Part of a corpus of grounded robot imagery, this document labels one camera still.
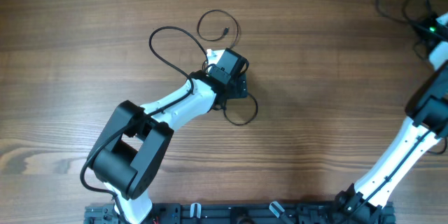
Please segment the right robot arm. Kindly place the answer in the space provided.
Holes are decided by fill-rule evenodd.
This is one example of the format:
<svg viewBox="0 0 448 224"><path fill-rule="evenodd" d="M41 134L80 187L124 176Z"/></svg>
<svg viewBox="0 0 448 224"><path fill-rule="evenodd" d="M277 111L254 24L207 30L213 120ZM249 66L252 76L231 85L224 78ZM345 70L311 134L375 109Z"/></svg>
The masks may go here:
<svg viewBox="0 0 448 224"><path fill-rule="evenodd" d="M432 14L417 22L414 30L428 49L434 73L408 101L402 126L377 163L336 196L332 213L342 217L341 223L379 223L379 214L399 182L447 138L447 14Z"/></svg>

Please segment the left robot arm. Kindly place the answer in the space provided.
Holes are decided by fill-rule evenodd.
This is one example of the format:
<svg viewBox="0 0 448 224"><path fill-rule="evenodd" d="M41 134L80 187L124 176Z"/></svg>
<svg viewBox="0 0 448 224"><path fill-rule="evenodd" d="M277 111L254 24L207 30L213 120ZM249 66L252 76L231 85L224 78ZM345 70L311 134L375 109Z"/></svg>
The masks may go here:
<svg viewBox="0 0 448 224"><path fill-rule="evenodd" d="M112 195L119 223L142 223L153 208L148 187L160 168L169 143L182 126L229 99L248 96L249 62L235 51L208 50L207 66L188 74L178 90L149 104L119 104L90 151L91 169Z"/></svg>

